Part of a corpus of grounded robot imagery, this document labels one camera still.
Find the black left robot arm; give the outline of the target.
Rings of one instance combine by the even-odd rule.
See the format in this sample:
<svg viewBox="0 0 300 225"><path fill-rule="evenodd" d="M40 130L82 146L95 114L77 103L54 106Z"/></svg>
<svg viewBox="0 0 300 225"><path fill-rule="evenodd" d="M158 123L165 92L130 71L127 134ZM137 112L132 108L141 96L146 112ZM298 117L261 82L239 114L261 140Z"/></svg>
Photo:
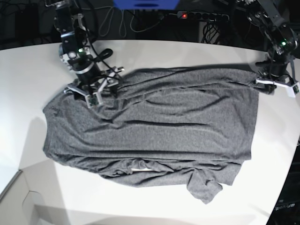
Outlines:
<svg viewBox="0 0 300 225"><path fill-rule="evenodd" d="M270 41L266 60L255 64L259 67L255 83L267 86L270 91L276 87L285 88L289 96L295 97L300 92L292 55L299 45L296 33L272 0L235 1L236 5L239 3L243 3L248 21Z"/></svg>

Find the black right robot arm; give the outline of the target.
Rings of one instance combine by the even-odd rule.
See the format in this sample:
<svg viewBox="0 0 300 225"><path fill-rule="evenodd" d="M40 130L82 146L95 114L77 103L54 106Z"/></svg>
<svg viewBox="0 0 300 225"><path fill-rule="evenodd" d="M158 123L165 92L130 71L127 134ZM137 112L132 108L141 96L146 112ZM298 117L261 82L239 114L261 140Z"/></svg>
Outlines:
<svg viewBox="0 0 300 225"><path fill-rule="evenodd" d="M96 52L93 43L98 35L87 28L83 9L70 0L47 0L45 5L55 8L54 26L61 38L60 60L77 76L64 92L87 100L98 100L103 91L117 97L123 68L105 62L112 56L112 49Z"/></svg>

